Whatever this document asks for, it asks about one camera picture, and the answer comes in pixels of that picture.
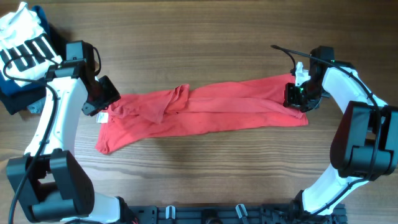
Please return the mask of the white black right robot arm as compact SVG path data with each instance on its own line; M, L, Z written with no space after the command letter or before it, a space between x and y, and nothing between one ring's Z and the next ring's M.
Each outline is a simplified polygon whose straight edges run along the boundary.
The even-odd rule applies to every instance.
M343 113L330 146L330 165L291 201L286 216L297 223L331 220L338 204L357 188L390 175L397 167L397 108L377 97L351 63L335 59L332 47L295 62L295 83L285 86L284 106L305 113L333 98Z

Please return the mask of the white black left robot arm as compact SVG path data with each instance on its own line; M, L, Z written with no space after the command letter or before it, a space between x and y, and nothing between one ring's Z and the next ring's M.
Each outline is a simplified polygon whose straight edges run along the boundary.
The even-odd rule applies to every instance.
M94 116L121 96L101 71L98 49L80 41L66 45L66 59L53 62L44 80L47 96L35 135L22 157L9 159L7 178L14 190L8 223L17 205L31 223L123 223L128 211L119 197L96 193L74 157L81 113Z

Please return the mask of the red soccer t-shirt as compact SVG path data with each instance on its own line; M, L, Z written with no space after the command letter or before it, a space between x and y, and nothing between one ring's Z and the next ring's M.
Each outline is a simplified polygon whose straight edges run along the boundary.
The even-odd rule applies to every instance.
M141 139L306 126L305 113L283 106L285 86L294 81L285 74L123 95L104 111L95 148L110 154Z

